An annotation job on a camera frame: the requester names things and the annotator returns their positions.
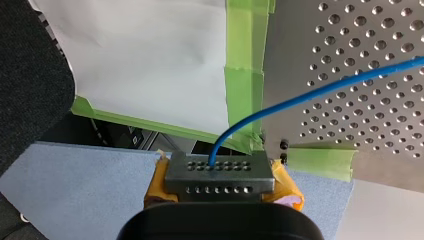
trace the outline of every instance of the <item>black plastic part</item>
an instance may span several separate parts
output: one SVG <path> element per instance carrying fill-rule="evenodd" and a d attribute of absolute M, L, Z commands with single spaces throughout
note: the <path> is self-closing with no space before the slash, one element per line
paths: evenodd
<path fill-rule="evenodd" d="M 323 240 L 302 213 L 272 203 L 165 203 L 134 216 L 121 230 L 128 239 Z"/>
<path fill-rule="evenodd" d="M 280 142 L 280 148 L 282 150 L 287 150 L 289 148 L 289 143 L 286 140 L 281 140 L 281 142 Z"/>

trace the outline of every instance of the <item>black fabric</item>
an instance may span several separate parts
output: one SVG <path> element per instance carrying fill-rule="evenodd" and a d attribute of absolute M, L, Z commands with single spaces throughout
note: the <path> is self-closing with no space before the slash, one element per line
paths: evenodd
<path fill-rule="evenodd" d="M 0 176 L 69 111 L 74 87 L 27 0 L 0 0 Z"/>

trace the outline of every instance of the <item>gray metal block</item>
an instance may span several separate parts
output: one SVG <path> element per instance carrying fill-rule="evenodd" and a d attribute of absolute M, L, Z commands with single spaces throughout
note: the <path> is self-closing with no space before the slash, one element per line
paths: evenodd
<path fill-rule="evenodd" d="M 172 154 L 165 176 L 169 193 L 181 202 L 260 201 L 274 190 L 274 177 L 265 152 L 252 156 L 218 156 L 215 167 L 207 156 Z"/>

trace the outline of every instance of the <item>perforated metal panel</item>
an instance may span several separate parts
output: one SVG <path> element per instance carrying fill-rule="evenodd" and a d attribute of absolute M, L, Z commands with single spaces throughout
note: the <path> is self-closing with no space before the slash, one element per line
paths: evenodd
<path fill-rule="evenodd" d="M 424 55 L 423 20 L 424 0 L 277 1 L 265 105 Z M 278 157 L 279 142 L 288 139 L 422 160 L 423 85 L 424 68 L 380 76 L 271 116 L 264 120 L 267 152 Z"/>

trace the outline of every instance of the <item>hole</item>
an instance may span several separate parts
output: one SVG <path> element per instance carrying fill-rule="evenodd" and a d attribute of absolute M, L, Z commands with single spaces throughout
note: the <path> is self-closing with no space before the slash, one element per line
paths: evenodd
<path fill-rule="evenodd" d="M 391 28 L 395 25 L 395 20 L 393 18 L 386 18 L 381 22 L 382 28 Z"/>
<path fill-rule="evenodd" d="M 412 50 L 414 50 L 414 44 L 405 43 L 405 44 L 402 45 L 401 50 L 404 53 L 411 52 Z"/>
<path fill-rule="evenodd" d="M 405 97 L 405 93 L 403 92 L 396 93 L 396 98 L 404 98 L 404 97 Z"/>
<path fill-rule="evenodd" d="M 363 112 L 362 112 L 362 110 L 361 110 L 361 109 L 356 109 L 355 111 L 353 111 L 353 114 L 354 114 L 355 116 L 361 116 L 361 115 L 363 114 Z"/>
<path fill-rule="evenodd" d="M 419 31 L 424 27 L 424 22 L 421 20 L 415 20 L 411 23 L 411 25 L 409 26 L 409 28 L 412 31 Z"/>
<path fill-rule="evenodd" d="M 334 108 L 333 108 L 333 112 L 336 112 L 336 113 L 338 113 L 338 112 L 341 112 L 343 109 L 340 107 L 340 106 L 335 106 Z"/>
<path fill-rule="evenodd" d="M 396 118 L 396 120 L 398 122 L 406 122 L 406 120 L 408 120 L 408 119 L 405 116 L 399 116 L 399 117 Z"/>
<path fill-rule="evenodd" d="M 414 78 L 411 75 L 406 75 L 405 77 L 403 77 L 403 81 L 405 82 L 410 82 L 412 81 Z"/>
<path fill-rule="evenodd" d="M 346 5 L 346 7 L 345 7 L 345 12 L 347 12 L 347 13 L 351 13 L 351 12 L 353 12 L 355 10 L 355 6 L 353 6 L 353 5 L 351 5 L 351 4 L 348 4 L 348 5 Z"/>
<path fill-rule="evenodd" d="M 372 14 L 374 14 L 374 15 L 380 14 L 381 12 L 383 12 L 383 8 L 382 8 L 382 7 L 380 7 L 380 6 L 375 6 L 375 7 L 372 9 Z"/>
<path fill-rule="evenodd" d="M 243 189 L 243 191 L 244 191 L 245 193 L 252 193 L 252 192 L 253 192 L 253 188 L 252 188 L 252 187 L 245 187 L 245 188 Z"/>
<path fill-rule="evenodd" d="M 333 45 L 336 43 L 336 39 L 333 36 L 328 36 L 324 39 L 324 43 L 328 46 Z"/>
<path fill-rule="evenodd" d="M 241 193 L 241 191 L 242 191 L 242 188 L 241 187 L 235 187 L 234 188 L 234 192 L 235 193 Z"/>
<path fill-rule="evenodd" d="M 337 48 L 337 49 L 336 49 L 336 54 L 337 54 L 337 55 L 342 55 L 342 54 L 344 54 L 344 50 L 343 50 L 343 48 Z"/>
<path fill-rule="evenodd" d="M 361 57 L 361 58 L 366 58 L 366 57 L 368 57 L 370 55 L 370 53 L 368 52 L 368 51 L 362 51 L 360 54 L 359 54 L 359 56 Z"/>
<path fill-rule="evenodd" d="M 340 34 L 341 35 L 347 35 L 349 33 L 349 28 L 342 28 L 341 30 L 340 30 Z"/>
<path fill-rule="evenodd" d="M 374 44 L 374 48 L 377 51 L 383 50 L 387 47 L 387 43 L 384 40 L 379 40 Z"/>
<path fill-rule="evenodd" d="M 412 138 L 413 139 L 420 139 L 420 138 L 422 138 L 422 134 L 421 133 L 414 133 L 414 134 L 412 134 Z"/>
<path fill-rule="evenodd" d="M 370 127 L 370 131 L 371 132 L 377 132 L 378 131 L 378 127 L 377 126 L 372 126 L 372 127 Z"/>
<path fill-rule="evenodd" d="M 384 146 L 385 147 L 393 147 L 393 145 L 394 145 L 394 143 L 393 142 L 386 142 L 385 144 L 384 144 Z"/>
<path fill-rule="evenodd" d="M 337 121 L 336 119 L 330 120 L 330 125 L 336 126 L 337 124 L 339 124 L 339 121 Z"/>
<path fill-rule="evenodd" d="M 366 102 L 368 100 L 368 96 L 365 94 L 359 95 L 358 101 L 360 102 Z"/>
<path fill-rule="evenodd" d="M 411 92 L 414 92 L 414 93 L 421 92 L 422 90 L 423 90 L 423 86 L 421 84 L 416 84 L 412 86 L 411 88 Z"/>
<path fill-rule="evenodd" d="M 404 104 L 403 104 L 403 107 L 404 108 L 413 108 L 414 107 L 414 102 L 413 101 L 406 101 Z"/>
<path fill-rule="evenodd" d="M 381 112 L 376 113 L 376 114 L 374 115 L 374 117 L 375 117 L 375 119 L 383 119 L 383 118 L 384 118 L 384 113 L 381 113 Z"/>
<path fill-rule="evenodd" d="M 225 187 L 224 188 L 224 192 L 225 193 L 231 193 L 233 191 L 233 188 L 232 187 Z"/>
<path fill-rule="evenodd" d="M 333 68 L 331 69 L 331 71 L 332 71 L 333 73 L 338 73 L 338 72 L 340 72 L 340 68 L 339 68 L 339 67 L 333 67 Z"/>
<path fill-rule="evenodd" d="M 381 105 L 389 105 L 390 104 L 390 98 L 383 98 L 380 101 Z"/>
<path fill-rule="evenodd" d="M 321 107 L 322 106 L 319 103 L 315 103 L 314 106 L 313 106 L 314 109 L 321 109 Z"/>
<path fill-rule="evenodd" d="M 340 22 L 340 16 L 337 14 L 332 14 L 330 15 L 330 17 L 328 18 L 328 22 L 330 24 L 337 24 Z"/>
<path fill-rule="evenodd" d="M 351 124 L 349 124 L 349 127 L 350 128 L 358 128 L 359 125 L 357 123 L 351 123 Z"/>
<path fill-rule="evenodd" d="M 328 9 L 328 5 L 326 3 L 320 3 L 318 5 L 318 9 L 322 12 Z"/>
<path fill-rule="evenodd" d="M 343 99 L 343 98 L 345 98 L 345 97 L 346 97 L 346 93 L 344 93 L 344 92 L 338 92 L 338 93 L 336 94 L 336 96 L 337 96 L 337 98 L 338 98 L 338 99 Z"/>
<path fill-rule="evenodd" d="M 367 138 L 367 139 L 365 139 L 365 143 L 366 144 L 371 144 L 371 143 L 373 143 L 374 142 L 374 139 L 372 139 L 372 138 Z"/>
<path fill-rule="evenodd" d="M 318 75 L 318 80 L 320 80 L 320 81 L 325 81 L 327 79 L 328 79 L 328 75 L 326 73 L 320 73 Z"/>
<path fill-rule="evenodd" d="M 311 122 L 318 122 L 319 118 L 317 116 L 311 117 Z"/>
<path fill-rule="evenodd" d="M 395 32 L 395 33 L 393 33 L 393 39 L 394 40 L 399 40 L 402 37 L 403 37 L 403 33 L 401 33 L 401 32 Z"/>
<path fill-rule="evenodd" d="M 374 81 L 373 80 L 366 80 L 366 81 L 364 81 L 363 83 L 362 83 L 362 85 L 364 85 L 365 87 L 369 87 L 369 86 L 372 86 L 374 84 Z"/>
<path fill-rule="evenodd" d="M 359 16 L 359 17 L 355 18 L 353 23 L 357 27 L 364 26 L 367 23 L 367 19 L 364 16 Z"/>
<path fill-rule="evenodd" d="M 355 59 L 353 59 L 353 58 L 347 58 L 345 60 L 345 65 L 346 65 L 346 67 L 351 67 L 351 66 L 355 65 Z"/>
<path fill-rule="evenodd" d="M 408 145 L 408 146 L 405 147 L 406 151 L 413 151 L 414 149 L 415 149 L 415 147 L 412 146 L 412 145 Z"/>
<path fill-rule="evenodd" d="M 325 56 L 323 56 L 323 57 L 321 58 L 321 62 L 322 62 L 323 64 L 329 64 L 329 63 L 331 63 L 331 57 L 330 57 L 330 56 L 328 56 L 328 55 L 325 55 Z"/>
<path fill-rule="evenodd" d="M 312 48 L 312 52 L 319 53 L 319 52 L 321 52 L 321 48 L 318 47 L 318 46 L 315 46 L 315 47 Z"/>
<path fill-rule="evenodd" d="M 399 134 L 400 134 L 400 131 L 399 131 L 399 130 L 397 130 L 397 129 L 393 129 L 392 131 L 390 131 L 390 134 L 391 134 L 391 135 L 394 135 L 394 136 L 397 136 L 397 135 L 399 135 Z"/>
<path fill-rule="evenodd" d="M 322 33 L 324 32 L 325 28 L 323 26 L 316 26 L 315 27 L 315 32 L 316 33 Z"/>
<path fill-rule="evenodd" d="M 412 9 L 410 9 L 410 8 L 404 8 L 404 9 L 402 9 L 402 11 L 400 12 L 400 15 L 402 16 L 402 17 L 407 17 L 407 16 L 409 16 L 409 15 L 411 15 L 412 14 Z"/>
<path fill-rule="evenodd" d="M 375 31 L 374 30 L 368 30 L 366 33 L 365 33 L 365 36 L 367 36 L 367 37 L 374 37 L 375 36 Z"/>
<path fill-rule="evenodd" d="M 384 57 L 387 61 L 390 61 L 392 59 L 395 58 L 395 55 L 393 53 L 388 53 L 386 54 L 386 56 Z"/>
<path fill-rule="evenodd" d="M 361 45 L 361 40 L 359 40 L 358 38 L 352 38 L 349 41 L 349 46 L 354 48 L 354 47 L 359 47 L 359 45 Z"/>
<path fill-rule="evenodd" d="M 372 60 L 370 63 L 368 63 L 368 67 L 370 69 L 375 69 L 380 67 L 380 63 L 377 60 Z"/>
<path fill-rule="evenodd" d="M 386 88 L 389 90 L 393 90 L 397 88 L 397 83 L 395 81 L 390 81 L 386 84 Z"/>

